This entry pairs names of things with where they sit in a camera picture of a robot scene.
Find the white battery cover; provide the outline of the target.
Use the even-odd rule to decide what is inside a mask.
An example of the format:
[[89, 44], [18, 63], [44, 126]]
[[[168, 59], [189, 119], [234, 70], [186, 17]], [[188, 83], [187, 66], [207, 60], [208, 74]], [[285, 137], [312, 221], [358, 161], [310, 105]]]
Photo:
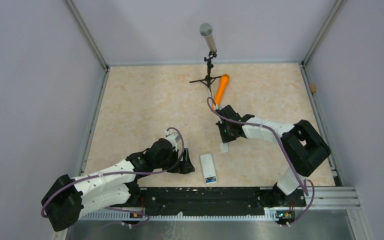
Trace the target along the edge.
[[228, 153], [229, 152], [229, 144], [228, 143], [220, 143], [220, 152]]

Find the blue AAA battery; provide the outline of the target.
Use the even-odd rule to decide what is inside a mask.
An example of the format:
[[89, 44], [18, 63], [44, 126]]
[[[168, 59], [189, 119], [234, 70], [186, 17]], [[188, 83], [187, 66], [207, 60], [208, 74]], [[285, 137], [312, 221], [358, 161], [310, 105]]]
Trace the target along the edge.
[[212, 183], [216, 183], [217, 182], [217, 178], [216, 177], [207, 177], [205, 178], [205, 183], [206, 184], [212, 184]]

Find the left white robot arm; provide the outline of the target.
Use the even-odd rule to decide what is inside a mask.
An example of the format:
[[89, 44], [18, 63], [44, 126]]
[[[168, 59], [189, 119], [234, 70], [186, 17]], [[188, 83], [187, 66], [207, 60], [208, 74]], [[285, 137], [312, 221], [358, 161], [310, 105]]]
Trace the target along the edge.
[[136, 206], [141, 198], [138, 179], [195, 171], [188, 149], [178, 148], [183, 142], [180, 134], [168, 133], [151, 147], [134, 152], [110, 167], [83, 176], [58, 177], [41, 200], [42, 217], [49, 220], [55, 232], [60, 232], [96, 210], [122, 204]]

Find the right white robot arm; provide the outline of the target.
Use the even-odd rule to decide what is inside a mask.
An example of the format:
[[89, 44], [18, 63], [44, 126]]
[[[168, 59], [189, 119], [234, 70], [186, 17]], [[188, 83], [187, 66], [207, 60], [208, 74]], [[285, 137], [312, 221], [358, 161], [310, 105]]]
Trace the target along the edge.
[[252, 114], [240, 116], [231, 105], [215, 110], [220, 120], [216, 123], [223, 143], [238, 138], [261, 139], [278, 144], [289, 165], [273, 189], [273, 200], [287, 206], [293, 192], [306, 187], [308, 177], [330, 156], [331, 149], [307, 120], [294, 124], [276, 123]]

